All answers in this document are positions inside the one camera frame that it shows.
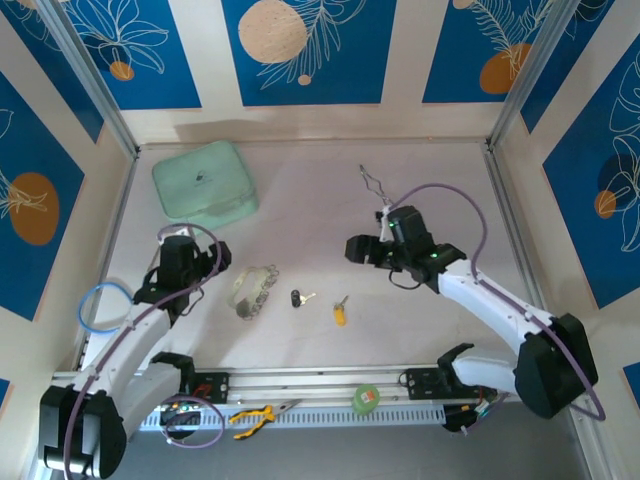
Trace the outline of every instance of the cable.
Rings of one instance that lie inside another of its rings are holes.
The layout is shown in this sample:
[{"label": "cable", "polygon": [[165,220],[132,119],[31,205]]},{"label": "cable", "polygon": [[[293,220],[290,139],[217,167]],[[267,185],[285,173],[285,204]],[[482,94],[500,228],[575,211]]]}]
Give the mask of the cable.
[{"label": "cable", "polygon": [[218,440],[220,440],[220,438],[222,437],[222,434],[224,433],[224,415],[220,413],[220,410],[218,410],[213,403],[211,403],[210,401],[204,398],[194,397],[190,395],[176,395],[175,397],[168,398],[163,403],[173,403],[173,402],[196,402],[196,403],[199,403],[200,405],[204,405],[205,407],[210,408],[220,418],[220,432],[218,432],[218,435],[216,435],[216,437],[213,440],[209,440],[208,442],[201,443],[198,445],[187,445],[186,443],[178,442],[173,438],[171,438],[171,436],[169,435],[170,424],[173,423],[173,421],[175,421],[176,418],[178,418],[177,416],[175,416],[171,420],[169,420],[167,424],[164,426],[164,428],[162,429],[162,434],[167,439],[167,442],[169,442],[171,445],[175,445],[176,447],[190,448],[195,450],[200,448],[212,447],[214,444],[218,442]]},{"label": "cable", "polygon": [[405,200],[407,200],[411,195],[413,195],[414,193],[416,193],[416,192],[418,192],[420,190],[424,190],[426,188],[444,188],[445,190],[451,190],[452,192],[455,192],[455,193],[461,195],[462,197],[464,197],[471,204],[471,206],[475,209],[475,211],[478,214],[478,217],[480,217],[480,222],[482,223],[482,238],[480,240],[480,244],[478,245],[478,248],[476,249],[476,251],[473,254],[473,257],[471,258],[471,273],[473,275],[473,278],[485,290],[491,292],[494,296],[500,298],[507,305],[512,307],[514,310],[516,310],[519,314],[523,315],[527,320],[530,320],[536,327],[540,328],[543,332],[545,332],[549,336],[549,338],[558,346],[558,348],[560,349],[562,354],[565,356],[565,358],[567,359],[567,361],[571,365],[571,368],[573,368],[573,370],[575,371],[576,375],[580,379],[580,382],[582,383],[583,387],[585,388],[585,391],[591,397],[591,400],[593,401],[593,404],[595,405],[596,410],[598,411],[598,413],[594,414],[593,412],[590,412],[589,410],[586,410],[586,409],[584,409],[582,407],[579,407],[579,406],[573,405],[573,404],[571,404],[571,408],[573,408],[574,410],[576,410],[576,411],[578,411],[578,412],[580,412],[580,413],[582,413],[582,414],[584,414],[584,415],[586,415],[586,416],[588,416],[590,418],[593,418],[594,420],[599,420],[601,422],[606,420],[607,415],[606,415],[606,413],[604,411],[604,407],[602,406],[602,403],[600,402],[600,399],[598,398],[598,395],[596,394],[593,386],[589,382],[589,379],[587,378],[586,374],[584,373],[584,370],[582,370],[582,368],[578,364],[578,361],[575,359],[573,354],[569,351],[569,349],[562,342],[562,340],[560,340],[560,338],[554,333],[554,331],[551,330],[538,317],[536,317],[533,314],[529,314],[525,308],[520,306],[516,301],[512,300],[509,296],[505,295],[504,293],[502,293],[498,289],[494,288],[492,285],[490,285],[489,283],[487,283],[483,279],[478,279],[478,269],[477,269],[476,264],[478,262],[478,257],[480,257],[480,253],[482,252],[482,250],[484,249],[485,244],[487,243],[487,237],[488,237],[489,229],[487,227],[487,220],[486,220],[486,218],[484,216],[484,213],[482,213],[482,209],[480,208],[478,203],[473,198],[471,198],[471,196],[468,193],[466,193],[465,191],[459,189],[458,187],[454,187],[452,185],[447,185],[446,183],[425,183],[424,185],[420,185],[419,187],[416,187],[416,188],[410,190],[409,192],[407,192],[405,195],[403,195],[400,198],[400,200],[398,200],[396,203],[391,205],[390,209],[394,210],[394,209],[398,208],[398,206],[400,204],[402,204]]},{"label": "cable", "polygon": [[191,306],[185,313],[180,314],[181,317],[186,317],[187,315],[189,315],[193,311],[193,309],[196,307],[198,302],[204,298],[204,290],[202,290],[202,288],[199,288],[198,292],[200,292],[200,296],[198,297],[198,299],[191,304]]},{"label": "cable", "polygon": [[82,310],[84,310],[84,306],[87,303],[87,301],[89,300],[89,298],[91,298],[91,296],[95,292],[97,292],[98,290],[102,290],[105,287],[112,287],[112,288],[115,288],[116,290],[122,292],[122,294],[124,294],[124,296],[127,297],[127,300],[129,301],[129,303],[131,305],[133,305],[133,297],[129,294],[129,292],[127,292],[127,290],[122,285],[120,285],[118,283],[115,283],[115,282],[102,282],[102,283],[99,283],[98,285],[93,287],[91,290],[89,290],[87,293],[85,293],[84,297],[82,297],[82,300],[80,300],[80,304],[78,305],[78,313],[77,313],[78,323],[87,332],[95,333],[97,335],[106,335],[106,334],[110,334],[110,333],[115,333],[115,332],[118,331],[118,328],[119,328],[119,327],[116,327],[116,328],[112,328],[110,330],[98,330],[96,328],[93,328],[93,327],[90,327],[89,325],[87,325],[87,323],[84,321],[84,318],[82,318]]},{"label": "cable", "polygon": [[400,375],[398,375],[398,385],[400,385],[403,388],[408,388],[409,384],[407,382],[402,383],[402,380],[400,380],[402,378],[402,375],[404,375],[404,379],[407,379],[407,372],[402,372]]},{"label": "cable", "polygon": [[469,435],[469,432],[471,432],[472,430],[474,430],[475,428],[478,427],[478,425],[480,425],[483,420],[485,418],[487,418],[487,416],[491,413],[494,412],[496,410],[498,410],[498,408],[500,408],[500,406],[504,403],[504,401],[507,399],[507,397],[509,396],[508,393],[503,393],[502,395],[498,396],[498,398],[496,400],[493,401],[493,403],[491,405],[489,405],[489,407],[487,408],[487,410],[485,410],[485,412],[482,415],[478,416],[478,419],[472,424],[469,425],[468,427],[462,427],[461,429],[461,433],[466,437],[467,435]]},{"label": "cable", "polygon": [[394,282],[393,281],[393,270],[391,270],[389,272],[389,281],[391,282],[391,285],[394,285],[394,286],[396,286],[398,288],[401,288],[403,290],[415,290],[415,289],[417,289],[418,287],[420,287],[422,285],[422,283],[418,282],[418,284],[414,285],[413,287],[405,287],[404,285],[400,285],[399,283]]},{"label": "cable", "polygon": [[80,393],[78,393],[78,397],[76,398],[76,401],[73,404],[73,408],[71,409],[71,414],[69,415],[69,421],[67,422],[67,428],[64,434],[64,446],[62,450],[65,480],[73,480],[71,476],[72,475],[71,474],[71,440],[73,438],[73,428],[76,424],[78,413],[80,412],[80,407],[82,405],[84,398],[87,395],[87,392],[91,388],[91,385],[96,380],[96,378],[98,378],[98,376],[100,375],[100,372],[106,365],[109,358],[111,358],[111,356],[117,350],[118,346],[120,346],[120,344],[125,339],[125,337],[133,330],[132,327],[135,328],[135,326],[138,325],[142,320],[144,320],[147,317],[147,315],[149,315],[151,312],[153,312],[160,306],[164,305],[165,303],[170,302],[174,298],[178,298],[181,295],[184,295],[186,293],[191,293],[194,290],[197,290],[202,285],[204,285],[209,280],[211,280],[218,273],[218,270],[220,269],[220,263],[222,261],[222,249],[220,248],[220,243],[218,242],[218,239],[213,233],[211,233],[206,228],[201,227],[200,225],[195,225],[192,223],[176,223],[161,229],[158,232],[158,237],[160,237],[166,230],[170,228],[176,228],[176,227],[196,228],[202,231],[203,233],[207,234],[213,240],[214,245],[216,247],[216,263],[213,266],[211,273],[209,273],[209,275],[203,278],[200,282],[190,287],[187,287],[183,290],[180,290],[178,292],[172,293],[171,295],[167,295],[163,299],[159,300],[158,302],[154,303],[149,308],[144,310],[140,315],[138,315],[138,317],[136,317],[133,320],[133,325],[126,327],[124,330],[122,330],[122,333],[115,338],[115,340],[113,341],[113,343],[111,344],[107,352],[100,359],[98,364],[95,366],[95,372],[87,378],[87,382],[84,384],[84,386],[80,390]]}]

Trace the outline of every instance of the white tabletop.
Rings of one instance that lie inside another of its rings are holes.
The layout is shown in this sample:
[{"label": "white tabletop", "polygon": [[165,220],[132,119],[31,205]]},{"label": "white tabletop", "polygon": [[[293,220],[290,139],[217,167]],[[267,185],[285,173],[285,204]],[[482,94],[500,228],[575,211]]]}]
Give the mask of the white tabletop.
[{"label": "white tabletop", "polygon": [[[187,353],[199,368],[266,368],[433,363],[461,342],[506,348],[480,320],[427,287],[400,290],[387,281],[387,271],[344,258],[347,239],[378,232],[374,212],[382,202],[365,188],[358,168],[363,163],[394,199],[426,182],[467,191],[489,224],[480,268],[525,295],[480,145],[379,140],[242,144],[240,150],[254,176],[260,208],[215,231],[233,254],[230,269],[205,286],[202,302],[152,353]],[[108,279],[131,291],[139,288],[157,249],[157,231],[168,223],[151,169],[184,151],[145,149],[138,162],[108,272]],[[481,230],[464,199],[433,190],[418,193],[409,204],[421,210],[436,242],[452,243],[471,256]],[[255,319],[240,319],[225,302],[232,283],[246,267],[270,264],[280,276],[267,303]],[[411,284],[408,275],[397,277]],[[293,289],[317,296],[294,309]],[[347,294],[348,324],[340,328],[332,306]],[[98,322],[122,312],[122,302],[113,298],[103,297]],[[107,339],[91,336],[85,365]]]}]

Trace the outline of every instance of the metal chain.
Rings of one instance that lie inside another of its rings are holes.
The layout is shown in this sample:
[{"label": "metal chain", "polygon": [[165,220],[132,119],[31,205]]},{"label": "metal chain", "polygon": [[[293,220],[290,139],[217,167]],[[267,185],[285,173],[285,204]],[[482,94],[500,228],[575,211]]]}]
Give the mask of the metal chain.
[{"label": "metal chain", "polygon": [[275,283],[278,281],[278,275],[280,275],[280,272],[277,270],[275,265],[269,265],[267,267],[267,272],[269,273],[269,275],[264,280],[264,282],[262,282],[262,285],[261,285],[262,291],[260,292],[260,295],[258,295],[256,302],[251,307],[249,314],[242,317],[245,320],[251,320],[255,316],[257,316],[258,313],[260,313],[260,310],[262,310],[262,307],[264,306],[267,299],[269,298],[268,289],[273,287]]},{"label": "metal chain", "polygon": [[[364,165],[362,165],[362,164],[360,164],[360,175],[362,175],[362,178],[364,179],[364,183],[367,186],[367,190],[369,190],[370,192],[373,192],[377,196],[379,196],[382,199],[382,201],[384,202],[385,205],[393,204],[393,202],[387,196],[387,194],[384,193],[384,190],[382,189],[382,182],[380,180],[378,180],[377,178],[372,177],[369,174],[369,172],[367,172],[367,169],[364,168]],[[369,180],[371,180],[372,183],[377,184],[377,189],[375,187],[372,187],[369,184]]]}]

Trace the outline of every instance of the mint green box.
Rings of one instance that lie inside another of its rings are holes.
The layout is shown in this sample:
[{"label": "mint green box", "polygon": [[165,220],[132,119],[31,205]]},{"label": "mint green box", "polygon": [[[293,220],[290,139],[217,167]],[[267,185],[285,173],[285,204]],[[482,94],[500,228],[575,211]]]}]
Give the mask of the mint green box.
[{"label": "mint green box", "polygon": [[152,175],[171,222],[214,230],[258,209],[251,175],[240,153],[227,141],[163,160],[153,167]]}]

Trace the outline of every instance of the yellow pliers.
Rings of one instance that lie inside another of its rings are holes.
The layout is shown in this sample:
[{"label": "yellow pliers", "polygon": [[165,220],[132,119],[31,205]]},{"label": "yellow pliers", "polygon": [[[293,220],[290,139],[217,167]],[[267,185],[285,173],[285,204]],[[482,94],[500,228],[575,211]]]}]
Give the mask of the yellow pliers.
[{"label": "yellow pliers", "polygon": [[254,433],[256,433],[258,430],[260,430],[262,427],[264,427],[267,423],[275,422],[276,421],[276,416],[280,415],[281,413],[286,412],[290,408],[295,407],[301,401],[302,401],[301,399],[289,400],[288,402],[281,403],[277,407],[273,407],[272,405],[267,405],[261,410],[244,410],[242,412],[236,413],[235,415],[233,415],[229,419],[229,423],[234,423],[234,422],[236,422],[237,420],[239,420],[239,419],[241,419],[243,417],[249,417],[249,416],[254,416],[254,415],[264,415],[264,418],[262,420],[260,420],[260,422],[255,427],[253,427],[251,430],[249,430],[247,432],[244,432],[244,433],[238,433],[238,434],[234,435],[233,438],[235,440],[244,440],[245,438],[249,438]]}]

